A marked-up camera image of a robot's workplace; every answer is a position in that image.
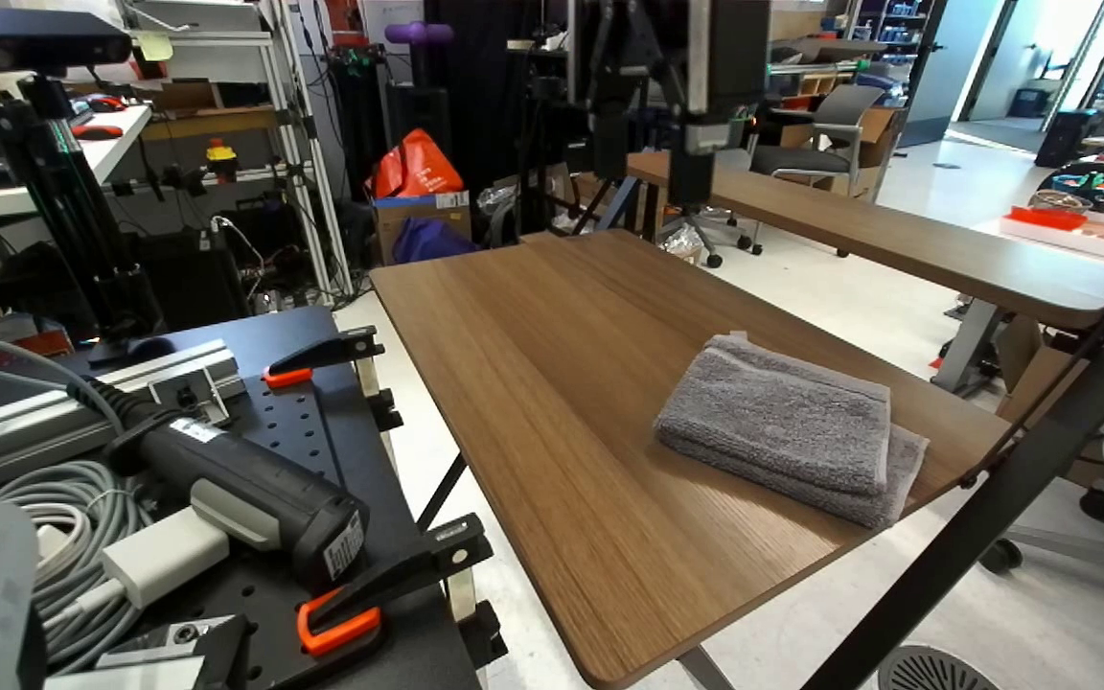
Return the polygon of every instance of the folded towel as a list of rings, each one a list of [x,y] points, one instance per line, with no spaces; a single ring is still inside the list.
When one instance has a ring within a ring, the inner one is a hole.
[[[928,442],[891,420],[891,386],[748,336],[712,336],[657,433],[681,457],[882,528],[901,516]]]
[[[660,438],[828,491],[882,496],[891,390],[852,376],[712,336],[666,399]]]

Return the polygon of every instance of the table top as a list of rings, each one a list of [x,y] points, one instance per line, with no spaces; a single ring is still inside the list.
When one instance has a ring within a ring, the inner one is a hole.
[[[120,170],[120,162],[125,157],[125,151],[141,134],[145,120],[150,120],[145,102],[141,109],[125,109],[125,110],[101,110],[92,120],[92,124],[105,124],[105,128],[124,128],[124,138],[79,143],[96,181],[106,181]],[[27,189],[0,189],[0,217],[14,217],[14,216],[36,216],[36,202],[32,202]]]
[[[631,152],[628,174],[663,184],[666,152]],[[743,170],[712,174],[712,202],[1045,326],[1088,328],[1104,319],[1104,262],[1094,257],[973,235]]]
[[[914,507],[1005,420],[628,235],[373,273],[578,671],[624,685],[872,532],[663,447],[660,405],[712,332],[891,385],[933,438]]]

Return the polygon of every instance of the floor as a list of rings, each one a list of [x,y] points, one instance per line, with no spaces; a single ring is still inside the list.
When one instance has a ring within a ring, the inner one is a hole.
[[[919,147],[893,162],[882,202],[941,216],[964,226],[989,226],[1013,199],[1025,199],[1040,174],[1028,152],[989,147]],[[838,262],[828,244],[812,244],[780,230],[759,230],[766,253],[750,257],[723,244],[721,279],[780,303],[916,376],[953,332],[943,319],[953,294],[877,270],[872,262]],[[377,294],[336,314],[343,326],[378,326],[386,356],[377,359],[378,381],[395,390],[405,417],[392,433],[392,451],[412,507],[417,510],[458,457],[430,390],[422,386],[403,340],[395,336]],[[916,556],[916,547],[947,523],[966,496],[943,496],[896,528],[856,547],[821,576],[791,588],[762,609],[706,641],[706,652],[736,685],[791,690],[837,649],[837,641],[872,609],[884,581]],[[1043,523],[1068,512],[1077,487],[1059,484],[1035,507]],[[497,523],[490,516],[473,474],[458,487],[446,516],[477,510],[496,539],[496,561],[477,566],[478,598],[490,598],[511,657],[483,671],[497,690],[575,690],[575,673],[542,598]],[[914,645],[934,645],[979,667],[998,685],[1104,685],[1104,592],[1025,563],[1017,576],[973,566],[964,588],[914,632]],[[695,685],[680,662],[635,684],[635,690]]]
[[[971,138],[987,147],[1008,147],[1025,152],[1040,152],[1045,130],[1043,120],[979,120],[979,124],[950,124],[950,138]]]

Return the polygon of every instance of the cardboard box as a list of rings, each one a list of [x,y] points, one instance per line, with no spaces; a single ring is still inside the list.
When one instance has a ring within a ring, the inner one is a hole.
[[[446,197],[422,197],[422,199],[373,199],[373,210],[377,210],[378,263],[395,262],[395,243],[405,217],[441,217],[447,230],[473,243],[473,197],[467,190],[446,190]]]

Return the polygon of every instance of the table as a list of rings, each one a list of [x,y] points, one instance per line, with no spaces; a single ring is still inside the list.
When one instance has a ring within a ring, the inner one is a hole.
[[[706,336],[748,328],[893,390],[933,438],[914,507],[989,463],[1005,420],[628,235],[373,273],[568,652],[624,685],[872,532],[651,433]]]
[[[1059,250],[1104,262],[1104,216],[1088,216],[1088,222],[1077,230],[1049,230],[1049,226],[1031,226],[1031,222],[1017,222],[1017,217],[998,217],[992,230],[1008,235],[1008,238],[1059,244]]]
[[[666,152],[631,152],[628,175],[651,189],[666,184]],[[973,294],[934,376],[947,390],[964,385],[1005,312],[1059,328],[1104,322],[1104,262],[1094,257],[973,235],[741,170],[712,174],[712,202]]]
[[[120,162],[125,157],[125,151],[134,147],[134,138],[141,134],[150,120],[150,109],[125,109],[125,110],[101,110],[92,124],[106,124],[106,128],[124,128],[124,138],[105,138],[105,143],[79,143],[92,175],[105,184]],[[27,189],[0,189],[0,217],[24,217],[36,216],[36,202],[27,197]]]
[[[260,373],[321,336],[332,332],[332,319],[321,308],[266,314],[266,319],[238,319],[198,328],[170,332],[171,345],[203,345],[203,340],[226,340],[238,356],[242,381],[260,381]],[[362,394],[362,381],[349,365],[317,368],[316,373],[326,433],[332,445],[332,457],[312,457],[290,451],[290,445],[279,445],[279,451],[312,473],[321,473],[336,484],[344,484],[358,500],[367,501],[367,544],[358,563],[386,563],[403,556],[417,539],[417,528],[412,523],[403,487],[395,478],[395,469],[378,445],[373,411]],[[249,442],[274,445],[283,442],[283,427],[270,427],[270,399],[260,390],[229,399],[235,429]],[[297,652],[297,601],[308,593],[275,566],[274,556],[257,556],[249,547],[235,547],[235,561],[215,566],[212,576],[189,581],[171,598],[164,598],[155,618],[162,620],[184,620],[184,618],[212,618],[242,609],[253,618],[249,638],[249,671],[257,673],[249,685],[266,685],[270,680],[290,671],[290,662],[308,662]],[[447,609],[436,607],[436,592],[412,593],[395,607],[386,607],[386,632],[378,649],[362,657],[344,667],[343,684],[329,685],[478,685],[477,662],[463,649],[460,630],[451,625]]]

